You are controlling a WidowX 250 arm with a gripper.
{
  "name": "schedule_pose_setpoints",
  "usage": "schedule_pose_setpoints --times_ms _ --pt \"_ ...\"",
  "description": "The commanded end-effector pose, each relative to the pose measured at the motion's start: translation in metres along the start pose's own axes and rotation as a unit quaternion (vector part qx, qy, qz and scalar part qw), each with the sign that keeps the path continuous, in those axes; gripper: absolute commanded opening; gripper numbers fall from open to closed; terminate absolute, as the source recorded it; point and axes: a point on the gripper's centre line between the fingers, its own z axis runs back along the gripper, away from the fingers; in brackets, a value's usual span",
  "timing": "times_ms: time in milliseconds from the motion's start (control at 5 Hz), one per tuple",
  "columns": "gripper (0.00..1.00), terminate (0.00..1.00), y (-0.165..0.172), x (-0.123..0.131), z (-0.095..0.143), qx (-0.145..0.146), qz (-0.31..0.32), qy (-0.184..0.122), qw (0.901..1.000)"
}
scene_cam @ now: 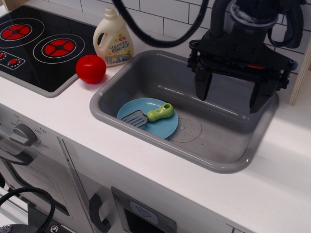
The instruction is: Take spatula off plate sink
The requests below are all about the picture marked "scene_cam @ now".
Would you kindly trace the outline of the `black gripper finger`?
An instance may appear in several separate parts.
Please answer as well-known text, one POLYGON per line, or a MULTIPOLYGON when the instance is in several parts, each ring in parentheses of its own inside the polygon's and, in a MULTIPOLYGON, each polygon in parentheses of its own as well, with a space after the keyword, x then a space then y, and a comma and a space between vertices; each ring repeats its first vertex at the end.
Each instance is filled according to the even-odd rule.
POLYGON ((266 83, 255 83, 250 99, 250 113, 257 113, 274 94, 274 88, 266 83))
POLYGON ((195 92, 198 99, 205 101, 212 81, 212 71, 198 67, 195 73, 195 92))

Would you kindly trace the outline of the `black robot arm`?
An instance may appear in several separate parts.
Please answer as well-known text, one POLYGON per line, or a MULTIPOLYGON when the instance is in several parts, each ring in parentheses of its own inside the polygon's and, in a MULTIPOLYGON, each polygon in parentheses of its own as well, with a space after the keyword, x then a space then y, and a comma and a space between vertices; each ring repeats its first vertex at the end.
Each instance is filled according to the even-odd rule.
POLYGON ((271 39, 278 16, 284 15, 287 29, 275 47, 299 47, 304 19, 300 0, 217 0, 210 30, 190 42, 188 67, 195 73, 196 96, 205 100, 213 74, 252 81, 250 112, 258 112, 276 91, 286 88, 297 62, 264 44, 271 39))

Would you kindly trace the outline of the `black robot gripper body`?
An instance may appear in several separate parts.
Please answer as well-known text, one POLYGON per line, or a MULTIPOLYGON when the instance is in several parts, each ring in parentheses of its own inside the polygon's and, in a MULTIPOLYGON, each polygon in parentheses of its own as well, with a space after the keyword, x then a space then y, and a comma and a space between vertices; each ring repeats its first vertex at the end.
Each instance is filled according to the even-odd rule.
POLYGON ((298 67, 297 61, 257 44, 249 33, 214 38, 206 32, 202 39, 190 41, 189 47, 188 67, 193 72, 202 66, 212 73, 264 84, 269 90, 286 88, 290 73, 298 67))

